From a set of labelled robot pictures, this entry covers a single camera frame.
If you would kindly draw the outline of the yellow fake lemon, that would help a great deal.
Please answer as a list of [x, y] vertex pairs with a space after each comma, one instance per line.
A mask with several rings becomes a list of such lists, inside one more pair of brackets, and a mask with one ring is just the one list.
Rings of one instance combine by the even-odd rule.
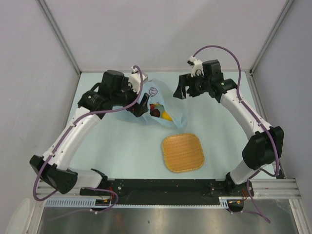
[[165, 119], [165, 120], [167, 120], [167, 121], [173, 121], [172, 118], [170, 117], [170, 115], [169, 115], [166, 111], [163, 111], [163, 112], [162, 112], [161, 118], [162, 118], [162, 119]]

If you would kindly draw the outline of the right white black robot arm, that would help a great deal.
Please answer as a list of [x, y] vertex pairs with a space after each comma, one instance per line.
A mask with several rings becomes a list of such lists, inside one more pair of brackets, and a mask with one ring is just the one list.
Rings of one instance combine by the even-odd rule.
[[192, 67], [191, 72], [179, 76], [173, 96], [185, 99], [208, 93], [232, 114], [248, 139], [242, 151], [242, 161], [226, 175], [225, 191], [237, 195], [248, 179], [271, 163], [275, 163], [272, 176], [276, 177], [283, 147], [282, 128], [273, 127], [254, 111], [241, 95], [238, 84], [232, 79], [224, 79], [218, 60], [202, 62], [190, 57], [188, 64]]

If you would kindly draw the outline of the light blue plastic bag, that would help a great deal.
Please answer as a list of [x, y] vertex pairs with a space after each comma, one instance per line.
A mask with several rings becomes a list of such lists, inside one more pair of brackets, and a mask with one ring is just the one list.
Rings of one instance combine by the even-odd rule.
[[[126, 122], [133, 122], [143, 125], [162, 125], [168, 128], [184, 128], [187, 125], [187, 115], [183, 104], [173, 97], [173, 92], [162, 81], [153, 79], [143, 85], [143, 93], [150, 95], [148, 101], [148, 112], [141, 117], [135, 117], [132, 113], [124, 110], [116, 113], [117, 119]], [[150, 104], [156, 103], [156, 109], [162, 114], [166, 111], [173, 121], [167, 121], [161, 117], [150, 115]]]

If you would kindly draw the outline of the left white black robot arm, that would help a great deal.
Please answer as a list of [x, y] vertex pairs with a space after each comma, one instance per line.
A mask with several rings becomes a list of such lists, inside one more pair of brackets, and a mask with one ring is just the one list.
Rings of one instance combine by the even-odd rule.
[[37, 194], [39, 180], [66, 194], [73, 188], [90, 187], [97, 195], [108, 189], [105, 175], [96, 169], [70, 169], [70, 163], [90, 131], [108, 113], [126, 110], [136, 117], [148, 112], [149, 94], [143, 92], [148, 76], [137, 66], [129, 76], [116, 70], [103, 73], [101, 82], [85, 92], [70, 122], [52, 146], [41, 156], [34, 155], [29, 163], [37, 174], [33, 195]]

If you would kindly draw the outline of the woven bamboo tray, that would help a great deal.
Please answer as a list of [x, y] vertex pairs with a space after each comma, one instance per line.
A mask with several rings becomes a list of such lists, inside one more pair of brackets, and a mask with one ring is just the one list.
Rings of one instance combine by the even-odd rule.
[[197, 170], [205, 162], [200, 140], [192, 133], [166, 137], [161, 149], [166, 167], [174, 173]]

